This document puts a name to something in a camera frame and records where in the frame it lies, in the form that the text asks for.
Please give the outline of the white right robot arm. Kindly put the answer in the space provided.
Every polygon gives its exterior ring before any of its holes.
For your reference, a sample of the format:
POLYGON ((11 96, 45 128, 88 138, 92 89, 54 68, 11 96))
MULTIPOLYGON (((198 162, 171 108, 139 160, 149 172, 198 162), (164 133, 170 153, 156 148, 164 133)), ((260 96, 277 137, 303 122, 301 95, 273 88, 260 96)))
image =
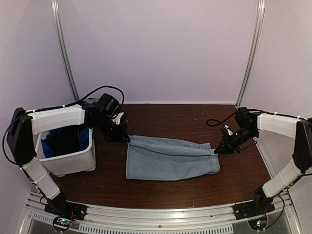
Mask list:
POLYGON ((216 154, 240 153, 242 144, 251 138, 258 138, 263 132, 280 135, 294 141, 290 162, 255 191, 255 201, 250 204, 250 211, 254 215, 260 215, 268 208, 269 199, 294 185, 311 168, 312 120, 247 107, 238 108, 230 116, 239 126, 235 132, 225 125, 225 119, 214 120, 213 126, 221 126, 222 133, 222 139, 214 151, 216 154))

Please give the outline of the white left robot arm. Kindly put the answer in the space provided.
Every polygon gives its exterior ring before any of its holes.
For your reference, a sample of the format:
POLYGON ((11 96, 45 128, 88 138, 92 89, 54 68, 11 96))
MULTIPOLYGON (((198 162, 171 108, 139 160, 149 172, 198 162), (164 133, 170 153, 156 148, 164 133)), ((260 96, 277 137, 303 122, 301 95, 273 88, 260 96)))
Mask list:
POLYGON ((93 103, 82 99, 62 106, 14 111, 2 144, 11 151, 11 163, 19 166, 48 200, 53 200, 50 206, 59 216, 68 215, 70 205, 59 198, 62 192, 38 159, 33 137, 58 128, 85 125, 99 129, 108 142, 130 142, 122 106, 123 102, 105 93, 93 103))

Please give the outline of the light blue denim skirt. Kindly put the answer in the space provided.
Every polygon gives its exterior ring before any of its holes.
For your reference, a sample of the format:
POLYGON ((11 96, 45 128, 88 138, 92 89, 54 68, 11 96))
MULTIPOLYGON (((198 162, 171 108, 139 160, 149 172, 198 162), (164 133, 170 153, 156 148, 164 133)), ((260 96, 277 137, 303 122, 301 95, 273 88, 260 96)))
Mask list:
POLYGON ((219 171, 218 155, 210 143, 130 136, 126 159, 127 179, 179 181, 219 171))

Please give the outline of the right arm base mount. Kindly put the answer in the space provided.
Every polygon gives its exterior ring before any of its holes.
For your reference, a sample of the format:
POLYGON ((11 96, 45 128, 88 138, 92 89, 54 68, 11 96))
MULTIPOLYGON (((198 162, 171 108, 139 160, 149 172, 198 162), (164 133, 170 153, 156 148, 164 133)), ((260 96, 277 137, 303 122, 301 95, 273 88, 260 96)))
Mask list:
POLYGON ((266 197, 262 188, 256 189, 253 200, 237 201, 232 206, 236 220, 248 219, 249 227, 256 232, 264 231, 269 223, 268 212, 274 211, 273 197, 266 197))

